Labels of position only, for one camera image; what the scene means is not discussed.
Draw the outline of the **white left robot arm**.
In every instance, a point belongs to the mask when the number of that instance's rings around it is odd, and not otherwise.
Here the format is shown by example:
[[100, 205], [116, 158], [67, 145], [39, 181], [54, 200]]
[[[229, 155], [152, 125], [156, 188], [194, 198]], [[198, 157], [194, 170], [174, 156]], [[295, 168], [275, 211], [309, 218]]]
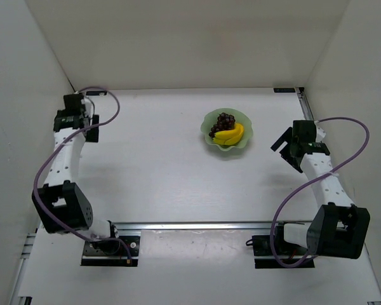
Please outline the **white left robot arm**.
[[78, 110], [62, 109], [54, 119], [54, 150], [37, 172], [48, 175], [41, 187], [34, 179], [33, 204], [47, 233], [72, 233], [85, 241], [117, 238], [116, 226], [94, 216], [88, 198], [77, 184], [79, 160], [85, 143], [98, 142], [99, 116], [84, 103]]

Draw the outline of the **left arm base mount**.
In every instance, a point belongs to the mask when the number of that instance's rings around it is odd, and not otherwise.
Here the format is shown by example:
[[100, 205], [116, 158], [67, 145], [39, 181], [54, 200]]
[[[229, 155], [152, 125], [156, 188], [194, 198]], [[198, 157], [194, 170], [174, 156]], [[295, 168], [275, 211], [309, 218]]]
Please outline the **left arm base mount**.
[[81, 256], [82, 266], [137, 267], [140, 252], [140, 231], [121, 231], [117, 241], [85, 242]]

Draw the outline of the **dark red fake grapes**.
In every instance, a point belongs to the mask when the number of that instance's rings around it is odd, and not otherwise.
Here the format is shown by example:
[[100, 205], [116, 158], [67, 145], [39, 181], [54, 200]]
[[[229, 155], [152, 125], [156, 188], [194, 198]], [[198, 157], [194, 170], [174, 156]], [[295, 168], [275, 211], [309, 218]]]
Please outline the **dark red fake grapes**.
[[233, 130], [235, 122], [233, 115], [222, 112], [217, 117], [217, 122], [211, 127], [209, 136], [214, 138], [217, 132]]

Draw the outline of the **green glass fruit bowl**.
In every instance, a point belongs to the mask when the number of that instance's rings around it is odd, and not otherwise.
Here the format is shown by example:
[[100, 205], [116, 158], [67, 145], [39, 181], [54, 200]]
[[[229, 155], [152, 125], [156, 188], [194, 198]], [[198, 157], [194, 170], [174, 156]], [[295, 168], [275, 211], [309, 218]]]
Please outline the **green glass fruit bowl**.
[[205, 115], [201, 133], [206, 144], [229, 151], [244, 148], [253, 136], [253, 128], [247, 115], [235, 109], [220, 108]]

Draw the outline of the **yellow fake banana bunch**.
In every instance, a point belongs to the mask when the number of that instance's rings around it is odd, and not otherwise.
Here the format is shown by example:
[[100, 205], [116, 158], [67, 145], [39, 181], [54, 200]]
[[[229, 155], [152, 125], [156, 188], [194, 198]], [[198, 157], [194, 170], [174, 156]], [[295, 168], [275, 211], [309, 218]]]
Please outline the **yellow fake banana bunch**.
[[236, 123], [233, 130], [217, 132], [213, 142], [221, 146], [234, 146], [242, 139], [243, 135], [244, 126]]

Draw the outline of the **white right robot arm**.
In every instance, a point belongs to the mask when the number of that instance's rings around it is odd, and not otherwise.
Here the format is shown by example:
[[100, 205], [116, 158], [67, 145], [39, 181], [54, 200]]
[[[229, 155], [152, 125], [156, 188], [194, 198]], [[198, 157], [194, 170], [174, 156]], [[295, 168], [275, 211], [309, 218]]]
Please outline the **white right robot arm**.
[[269, 243], [277, 262], [281, 260], [277, 249], [282, 243], [306, 249], [304, 256], [292, 264], [294, 268], [308, 256], [358, 259], [370, 223], [368, 210], [357, 207], [344, 191], [331, 164], [330, 151], [322, 141], [324, 135], [315, 122], [297, 120], [271, 147], [279, 150], [295, 170], [305, 174], [308, 181], [301, 188], [312, 187], [318, 206], [309, 224], [271, 224]]

